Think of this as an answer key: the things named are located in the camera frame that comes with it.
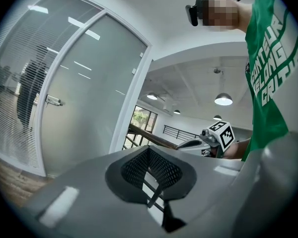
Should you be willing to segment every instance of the neck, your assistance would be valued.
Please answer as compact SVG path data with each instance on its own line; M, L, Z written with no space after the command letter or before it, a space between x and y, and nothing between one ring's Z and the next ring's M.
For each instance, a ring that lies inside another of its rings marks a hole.
M252 17L252 5L246 3L237 3L238 8L238 29L246 33L247 27Z

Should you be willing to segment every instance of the person wearing headset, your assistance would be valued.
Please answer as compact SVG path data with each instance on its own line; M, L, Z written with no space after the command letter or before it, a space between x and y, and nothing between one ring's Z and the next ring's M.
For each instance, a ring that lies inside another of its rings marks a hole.
M250 151L264 148L293 129L275 95L298 70L298 25L282 0L255 0L253 4L196 0L186 10L193 26L201 23L246 34L249 66L245 73L253 101L253 134L248 140L232 144L223 156L245 161Z

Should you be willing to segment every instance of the black headset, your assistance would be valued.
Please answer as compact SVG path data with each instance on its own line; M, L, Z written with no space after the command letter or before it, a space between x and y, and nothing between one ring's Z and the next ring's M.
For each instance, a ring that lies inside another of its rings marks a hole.
M202 12L202 2L203 0L196 0L195 5L185 6L185 10L187 11L189 22L193 26L198 25L198 12Z

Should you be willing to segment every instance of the black mesh object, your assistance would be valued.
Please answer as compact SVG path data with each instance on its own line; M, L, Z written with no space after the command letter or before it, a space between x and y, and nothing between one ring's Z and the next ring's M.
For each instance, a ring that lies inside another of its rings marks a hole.
M185 197L196 182L196 172L191 165L161 148L141 146L124 153L128 154L110 164L105 174L108 187L124 201L147 204L142 188L149 168L163 190L165 202Z
M149 149L149 166L159 185L166 189L178 182L182 177L181 169L161 155Z
M132 158L121 168L122 177L131 185L142 189L148 170L148 151Z

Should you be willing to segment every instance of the silhouette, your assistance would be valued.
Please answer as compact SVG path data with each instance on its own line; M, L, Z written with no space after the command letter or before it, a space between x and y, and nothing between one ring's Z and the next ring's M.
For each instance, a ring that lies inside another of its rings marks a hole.
M20 79L20 92L17 100L17 116L23 124L23 132L28 130L32 106L36 94L40 93L45 79L46 64L43 62L47 48L37 46L36 61L31 60Z

